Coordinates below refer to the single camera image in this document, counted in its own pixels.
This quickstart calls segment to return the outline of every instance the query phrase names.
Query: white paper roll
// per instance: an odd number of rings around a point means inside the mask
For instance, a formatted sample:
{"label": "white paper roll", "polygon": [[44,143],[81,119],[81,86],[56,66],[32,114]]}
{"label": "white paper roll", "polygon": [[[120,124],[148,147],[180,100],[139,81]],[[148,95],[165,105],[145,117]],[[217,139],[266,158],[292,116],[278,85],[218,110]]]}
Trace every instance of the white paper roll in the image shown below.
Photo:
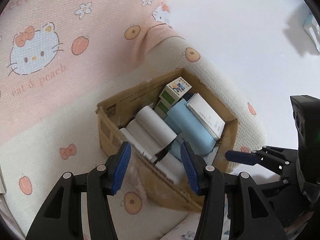
{"label": "white paper roll", "polygon": [[136,120],[163,148],[167,147],[177,136],[149,106],[145,106],[137,113]]}
{"label": "white paper roll", "polygon": [[171,153],[167,153],[155,166],[172,180],[174,185],[179,184],[185,174],[183,164]]}
{"label": "white paper roll", "polygon": [[157,141],[138,123],[136,119],[133,119],[126,128],[133,138],[135,138],[151,156],[157,154],[164,148],[157,143]]}
{"label": "white paper roll", "polygon": [[148,160],[151,160],[152,159],[152,156],[150,153],[148,153],[145,148],[143,148],[141,146],[140,143],[138,143],[138,141],[132,136],[132,134],[126,129],[126,128],[121,128],[119,130],[123,135],[124,137],[128,140],[128,142],[133,146],[135,147],[135,149],[140,153],[142,154],[143,156],[145,156]]}

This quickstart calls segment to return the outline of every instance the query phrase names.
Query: cartoon character print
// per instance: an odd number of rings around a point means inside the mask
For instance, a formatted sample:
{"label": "cartoon character print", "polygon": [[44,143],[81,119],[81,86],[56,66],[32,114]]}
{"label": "cartoon character print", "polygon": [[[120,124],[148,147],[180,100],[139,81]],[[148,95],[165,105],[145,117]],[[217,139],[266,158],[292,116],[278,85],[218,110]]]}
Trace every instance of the cartoon character print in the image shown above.
{"label": "cartoon character print", "polygon": [[172,89],[175,90],[177,93],[182,92],[185,90],[185,87],[181,85],[180,83],[178,84],[172,84]]}
{"label": "cartoon character print", "polygon": [[11,72],[27,75],[46,67],[58,51],[63,51],[59,49],[60,44],[53,23],[37,31],[29,26],[24,33],[16,34],[13,39],[9,65]]}
{"label": "cartoon character print", "polygon": [[158,8],[153,12],[152,15],[157,22],[169,24],[169,7],[164,3],[161,3],[161,5],[158,6]]}
{"label": "cartoon character print", "polygon": [[181,236],[181,240],[194,240],[196,236],[195,232],[188,231],[185,235]]}

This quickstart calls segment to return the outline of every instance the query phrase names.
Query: white flower print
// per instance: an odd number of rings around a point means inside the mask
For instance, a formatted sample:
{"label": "white flower print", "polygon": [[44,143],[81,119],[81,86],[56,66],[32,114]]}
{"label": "white flower print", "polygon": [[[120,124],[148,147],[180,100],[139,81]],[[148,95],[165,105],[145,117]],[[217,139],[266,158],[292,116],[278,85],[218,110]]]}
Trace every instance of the white flower print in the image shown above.
{"label": "white flower print", "polygon": [[154,0],[142,0],[142,6],[151,5]]}
{"label": "white flower print", "polygon": [[92,2],[89,2],[87,4],[81,3],[80,9],[76,10],[75,15],[79,15],[79,19],[82,19],[85,14],[91,13],[91,7]]}

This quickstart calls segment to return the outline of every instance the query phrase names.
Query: cartoon cat face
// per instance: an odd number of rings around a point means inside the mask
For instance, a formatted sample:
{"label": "cartoon cat face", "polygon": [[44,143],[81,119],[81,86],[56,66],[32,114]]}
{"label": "cartoon cat face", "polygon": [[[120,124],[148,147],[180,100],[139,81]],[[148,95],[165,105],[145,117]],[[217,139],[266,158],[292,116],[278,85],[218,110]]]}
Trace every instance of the cartoon cat face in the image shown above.
{"label": "cartoon cat face", "polygon": [[25,33],[15,35],[10,55],[12,72],[26,75],[46,67],[59,49],[59,38],[53,23],[34,31],[32,26]]}
{"label": "cartoon cat face", "polygon": [[166,24],[169,24],[169,8],[162,3],[161,5],[158,6],[158,8],[153,12],[153,17],[157,22],[163,22]]}

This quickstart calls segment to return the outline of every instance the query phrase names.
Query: cat whisker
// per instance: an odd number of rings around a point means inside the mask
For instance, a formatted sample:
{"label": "cat whisker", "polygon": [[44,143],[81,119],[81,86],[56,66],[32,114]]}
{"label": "cat whisker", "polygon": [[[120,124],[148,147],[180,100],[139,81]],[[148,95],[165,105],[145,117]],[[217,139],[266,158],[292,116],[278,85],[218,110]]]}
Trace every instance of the cat whisker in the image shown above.
{"label": "cat whisker", "polygon": [[17,69],[17,67],[16,67],[16,68],[13,68],[13,69],[10,71],[10,73],[8,74],[8,76],[9,76],[15,69]]}
{"label": "cat whisker", "polygon": [[17,62],[15,62],[15,63],[11,63],[9,66],[7,66],[7,67],[10,67],[11,65],[13,65],[13,64],[17,64]]}
{"label": "cat whisker", "polygon": [[57,47],[57,46],[61,45],[61,44],[63,44],[63,43],[59,43],[59,44],[53,46],[52,49],[53,49],[54,47]]}

